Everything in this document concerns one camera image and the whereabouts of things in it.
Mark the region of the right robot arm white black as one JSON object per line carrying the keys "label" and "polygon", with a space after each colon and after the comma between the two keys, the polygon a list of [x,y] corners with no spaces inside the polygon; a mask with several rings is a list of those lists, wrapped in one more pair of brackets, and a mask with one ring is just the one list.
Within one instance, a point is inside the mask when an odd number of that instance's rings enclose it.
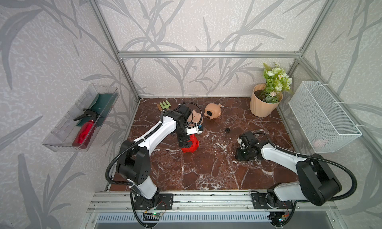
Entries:
{"label": "right robot arm white black", "polygon": [[280,203],[287,201],[306,201],[321,206],[342,190],[340,181],[321,155],[314,154],[310,158],[299,156],[268,140],[259,141],[259,134],[263,133],[249,131],[238,137],[236,159],[272,161],[298,177],[296,182],[280,183],[267,190],[265,198],[271,208],[277,208]]}

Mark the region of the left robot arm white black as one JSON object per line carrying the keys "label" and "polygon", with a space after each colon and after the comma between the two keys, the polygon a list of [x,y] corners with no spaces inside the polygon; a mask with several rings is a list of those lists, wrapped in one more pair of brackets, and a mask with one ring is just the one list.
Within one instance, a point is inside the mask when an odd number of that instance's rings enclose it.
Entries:
{"label": "left robot arm white black", "polygon": [[126,140],[119,154],[110,163],[123,181],[110,180],[111,184],[128,185],[134,210],[150,210],[161,204],[160,190],[150,177],[151,154],[168,136],[175,135],[181,149],[195,151],[199,147],[197,134],[202,133],[203,117],[191,110],[188,103],[174,110],[163,110],[160,120],[144,135],[134,141]]}

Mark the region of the red piggy bank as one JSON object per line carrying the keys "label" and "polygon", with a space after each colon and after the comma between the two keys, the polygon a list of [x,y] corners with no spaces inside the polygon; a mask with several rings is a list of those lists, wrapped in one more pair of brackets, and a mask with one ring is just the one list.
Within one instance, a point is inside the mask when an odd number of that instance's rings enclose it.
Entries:
{"label": "red piggy bank", "polygon": [[194,153],[200,146],[200,142],[196,135],[190,135],[190,140],[187,142],[187,147],[181,148],[184,153]]}

